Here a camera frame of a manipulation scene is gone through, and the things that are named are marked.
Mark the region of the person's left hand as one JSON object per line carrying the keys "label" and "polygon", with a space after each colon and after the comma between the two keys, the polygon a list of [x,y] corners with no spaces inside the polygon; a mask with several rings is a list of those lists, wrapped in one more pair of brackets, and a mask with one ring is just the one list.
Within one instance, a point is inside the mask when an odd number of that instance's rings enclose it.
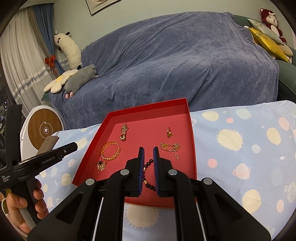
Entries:
{"label": "person's left hand", "polygon": [[[33,196],[37,199],[37,203],[35,205],[37,217],[38,219],[43,220],[49,214],[49,211],[46,202],[44,201],[44,193],[42,191],[41,182],[38,179],[35,179],[35,190],[33,191]],[[31,229],[21,215],[20,209],[27,208],[27,205],[28,202],[25,198],[12,192],[10,192],[7,197],[1,201],[2,210],[8,221],[24,240],[27,239]]]}

